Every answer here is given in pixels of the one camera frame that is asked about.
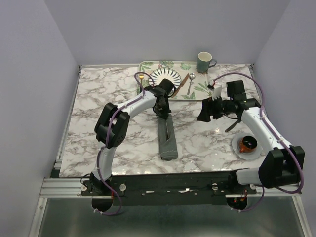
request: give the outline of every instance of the dish towel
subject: dish towel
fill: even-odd
[[[168,119],[157,117],[159,153],[162,160],[172,160],[178,158],[176,137],[174,135],[172,115]]]

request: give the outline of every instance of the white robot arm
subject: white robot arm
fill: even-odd
[[[162,119],[167,119],[170,111],[168,95],[174,89],[172,82],[164,79],[158,86],[148,86],[144,94],[121,103],[113,105],[108,103],[95,126],[94,131],[97,133],[97,140],[105,146],[98,154],[96,167],[92,174],[98,180],[101,177],[98,168],[102,173],[102,178],[107,180],[112,174],[112,162],[118,145],[120,145],[127,132],[129,120],[143,112],[146,109],[153,108],[156,115]]]
[[[133,117],[143,112],[144,110],[154,107],[156,103],[156,99],[157,98],[154,96],[153,93],[149,91],[145,91],[145,95],[143,96],[141,100],[138,100],[136,103],[122,109],[122,112],[127,113],[129,115],[129,118],[132,119]],[[135,100],[135,98],[129,101],[126,101],[125,103],[121,103],[117,105],[117,107],[121,108],[122,106],[129,104],[133,100]],[[113,162],[114,153],[116,149],[117,149],[117,146],[111,147],[111,148],[104,148],[101,151],[100,169],[102,173],[102,178],[104,178],[105,180],[108,179],[112,174],[112,162]],[[100,179],[99,174],[97,172],[97,167],[95,167],[92,172],[97,179]]]
[[[227,83],[229,100],[223,100],[220,97],[221,86],[214,85],[213,97],[202,101],[202,111],[197,119],[210,122],[211,116],[219,119],[236,114],[238,121],[250,128],[266,153],[260,167],[236,171],[238,183],[263,185],[266,188],[298,183],[302,174],[304,150],[300,146],[292,146],[280,135],[260,109],[261,105],[256,99],[246,98],[243,81]]]

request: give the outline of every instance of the plate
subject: plate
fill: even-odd
[[[256,149],[254,151],[249,152],[249,153],[240,153],[239,152],[239,141],[245,136],[252,136],[253,137],[252,134],[244,133],[244,132],[237,133],[233,137],[232,147],[233,147],[234,152],[236,153],[237,156],[239,156],[240,158],[245,159],[245,160],[254,160],[254,159],[259,158],[260,154],[261,154],[261,151],[262,151],[262,148],[261,148],[259,142],[258,142],[258,145],[257,145],[257,147],[256,147]]]
[[[152,71],[152,73],[150,73],[150,76],[153,78],[154,85],[159,85],[160,82],[162,82],[162,80],[165,78],[171,81],[176,87],[176,89],[181,84],[180,74],[172,68],[158,68]]]

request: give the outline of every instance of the fork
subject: fork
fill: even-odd
[[[140,84],[143,85],[143,79],[144,79],[144,74],[140,73],[139,74],[139,80],[140,80]]]

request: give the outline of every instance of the metal floor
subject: metal floor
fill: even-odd
[[[228,206],[134,206],[93,213],[91,200],[49,199],[40,237],[303,237],[292,197],[265,197],[252,211]]]

